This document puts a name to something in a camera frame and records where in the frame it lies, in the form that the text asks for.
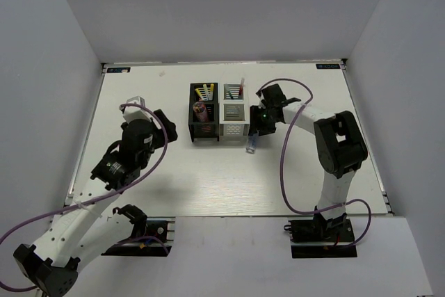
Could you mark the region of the pale green capped white marker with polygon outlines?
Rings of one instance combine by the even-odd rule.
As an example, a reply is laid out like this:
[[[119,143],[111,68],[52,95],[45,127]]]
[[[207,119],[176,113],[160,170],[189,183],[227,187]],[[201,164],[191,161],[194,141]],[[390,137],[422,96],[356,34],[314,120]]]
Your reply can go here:
[[[206,97],[207,97],[207,101],[210,101],[212,98],[212,94],[211,94],[211,89],[210,87],[208,87],[208,85],[204,84],[203,85],[203,89],[205,91]]]

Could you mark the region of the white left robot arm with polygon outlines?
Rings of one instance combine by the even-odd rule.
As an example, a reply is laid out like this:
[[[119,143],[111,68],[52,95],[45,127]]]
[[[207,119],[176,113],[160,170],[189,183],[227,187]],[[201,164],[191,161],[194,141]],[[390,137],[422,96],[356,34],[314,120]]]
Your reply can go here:
[[[72,208],[40,238],[13,253],[22,273],[47,296],[64,296],[94,258],[120,241],[146,235],[147,215],[132,204],[113,207],[109,217],[102,214],[135,184],[154,151],[177,139],[176,126],[160,109],[150,112],[130,103],[121,109],[122,137],[92,169]]]

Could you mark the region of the red orange pen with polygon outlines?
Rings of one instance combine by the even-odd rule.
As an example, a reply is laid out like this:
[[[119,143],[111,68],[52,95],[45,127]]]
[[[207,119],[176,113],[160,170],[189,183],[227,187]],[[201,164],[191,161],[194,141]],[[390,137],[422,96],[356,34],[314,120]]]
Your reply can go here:
[[[241,77],[241,82],[238,87],[238,98],[239,99],[242,99],[242,97],[243,97],[244,83],[245,83],[245,78]]]

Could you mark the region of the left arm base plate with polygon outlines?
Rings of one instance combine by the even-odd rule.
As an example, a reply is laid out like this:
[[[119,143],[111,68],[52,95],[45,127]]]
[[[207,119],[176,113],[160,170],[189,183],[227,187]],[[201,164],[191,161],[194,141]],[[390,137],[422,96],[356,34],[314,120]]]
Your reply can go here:
[[[145,233],[110,247],[102,256],[167,257],[175,238],[174,218],[148,218]]]

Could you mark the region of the pink marker set bottle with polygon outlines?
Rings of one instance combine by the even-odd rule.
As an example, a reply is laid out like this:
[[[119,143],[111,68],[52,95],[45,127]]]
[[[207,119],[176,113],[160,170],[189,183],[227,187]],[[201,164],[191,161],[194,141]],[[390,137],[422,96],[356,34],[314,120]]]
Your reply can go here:
[[[208,122],[209,121],[209,114],[207,112],[207,108],[204,102],[199,101],[195,102],[193,104],[193,112],[200,122]]]

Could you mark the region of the clear spray bottle blue cap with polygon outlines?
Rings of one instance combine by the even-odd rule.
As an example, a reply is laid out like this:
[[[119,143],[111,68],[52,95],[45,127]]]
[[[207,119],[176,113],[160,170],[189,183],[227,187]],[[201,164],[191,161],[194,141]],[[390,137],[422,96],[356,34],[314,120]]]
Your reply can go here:
[[[246,146],[246,152],[248,154],[254,154],[257,148],[257,141],[258,141],[259,135],[258,133],[255,133],[253,135],[248,136],[248,142]]]

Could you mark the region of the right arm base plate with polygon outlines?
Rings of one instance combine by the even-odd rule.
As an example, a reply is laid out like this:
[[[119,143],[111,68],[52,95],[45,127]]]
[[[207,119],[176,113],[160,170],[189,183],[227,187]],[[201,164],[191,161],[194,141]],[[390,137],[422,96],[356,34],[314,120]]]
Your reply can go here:
[[[349,219],[341,227],[322,234],[312,219],[289,220],[283,230],[289,234],[293,259],[356,258],[353,227]]]

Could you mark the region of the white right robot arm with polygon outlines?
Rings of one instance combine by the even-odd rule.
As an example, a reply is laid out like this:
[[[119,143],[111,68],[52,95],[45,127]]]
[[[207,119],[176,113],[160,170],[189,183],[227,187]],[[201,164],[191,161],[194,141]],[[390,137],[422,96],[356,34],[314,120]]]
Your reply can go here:
[[[288,126],[280,154],[279,178],[284,203],[295,214],[311,215],[315,235],[328,241],[346,221],[350,184],[368,150],[355,116],[350,111],[322,111],[299,98],[287,98],[279,84],[262,86],[257,91],[260,103],[250,107],[250,135],[266,136],[276,132],[276,124]],[[317,157],[324,170],[323,187],[313,211],[298,211],[288,201],[284,185],[284,159],[291,130],[299,127],[314,135]]]

